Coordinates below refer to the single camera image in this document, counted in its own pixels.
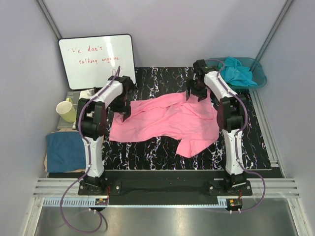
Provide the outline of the pink t shirt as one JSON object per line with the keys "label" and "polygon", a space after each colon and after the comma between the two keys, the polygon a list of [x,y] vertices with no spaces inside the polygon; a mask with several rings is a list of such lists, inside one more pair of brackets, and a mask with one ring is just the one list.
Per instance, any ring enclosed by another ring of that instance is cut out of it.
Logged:
{"label": "pink t shirt", "polygon": [[119,143],[143,142],[166,136],[179,141],[176,153],[191,158],[219,138],[217,111],[210,97],[199,101],[186,93],[131,101],[131,115],[115,114],[109,140]]}

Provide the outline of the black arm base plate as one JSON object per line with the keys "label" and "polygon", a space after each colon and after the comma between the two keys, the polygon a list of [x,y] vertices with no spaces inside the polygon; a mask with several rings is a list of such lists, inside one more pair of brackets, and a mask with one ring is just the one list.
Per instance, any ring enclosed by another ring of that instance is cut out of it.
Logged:
{"label": "black arm base plate", "polygon": [[111,205],[166,207],[203,207],[217,204],[217,197],[252,195],[248,181],[233,187],[225,171],[214,170],[107,170],[102,184],[99,189],[81,182],[78,194],[99,197],[109,194]]}

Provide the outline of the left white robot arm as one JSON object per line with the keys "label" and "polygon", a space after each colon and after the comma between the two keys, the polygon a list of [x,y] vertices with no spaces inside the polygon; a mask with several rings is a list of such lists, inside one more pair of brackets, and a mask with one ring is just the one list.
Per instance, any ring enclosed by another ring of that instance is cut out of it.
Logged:
{"label": "left white robot arm", "polygon": [[129,76],[114,75],[91,98],[81,98],[77,105],[76,130],[85,149],[85,174],[79,179],[80,188],[100,195],[106,190],[105,170],[102,162],[102,142],[107,130],[108,110],[119,113],[126,120],[131,115],[127,96],[136,82]]}

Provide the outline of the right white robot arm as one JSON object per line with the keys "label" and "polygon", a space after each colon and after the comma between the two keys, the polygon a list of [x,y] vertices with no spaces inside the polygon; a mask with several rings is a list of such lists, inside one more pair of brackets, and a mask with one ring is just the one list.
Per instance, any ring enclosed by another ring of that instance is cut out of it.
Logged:
{"label": "right white robot arm", "polygon": [[209,89],[219,101],[217,124],[223,133],[226,150],[222,189],[229,195],[238,195],[247,181],[242,159],[242,134],[248,122],[245,97],[231,89],[222,78],[221,70],[208,66],[206,60],[194,62],[193,69],[195,77],[186,82],[186,99],[195,95],[202,101],[207,98]]}

